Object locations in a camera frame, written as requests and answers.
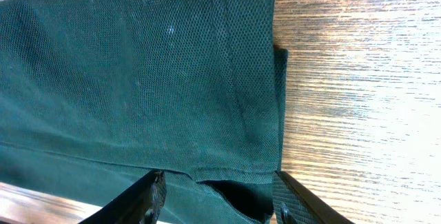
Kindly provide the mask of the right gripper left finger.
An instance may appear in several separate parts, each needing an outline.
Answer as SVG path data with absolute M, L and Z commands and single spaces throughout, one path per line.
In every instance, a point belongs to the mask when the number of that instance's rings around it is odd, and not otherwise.
M 155 224 L 166 194 L 165 172 L 152 170 L 80 224 Z

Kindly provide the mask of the black t-shirt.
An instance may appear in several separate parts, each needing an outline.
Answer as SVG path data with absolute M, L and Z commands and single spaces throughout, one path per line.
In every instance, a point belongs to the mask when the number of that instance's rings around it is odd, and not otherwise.
M 287 53 L 274 0 L 1 2 L 1 180 L 105 205 L 165 173 L 159 218 L 267 223 Z

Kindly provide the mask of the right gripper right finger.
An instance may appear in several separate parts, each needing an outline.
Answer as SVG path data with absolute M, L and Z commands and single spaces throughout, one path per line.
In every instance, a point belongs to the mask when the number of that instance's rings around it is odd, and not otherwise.
M 280 224 L 353 224 L 286 172 L 273 173 L 272 201 Z

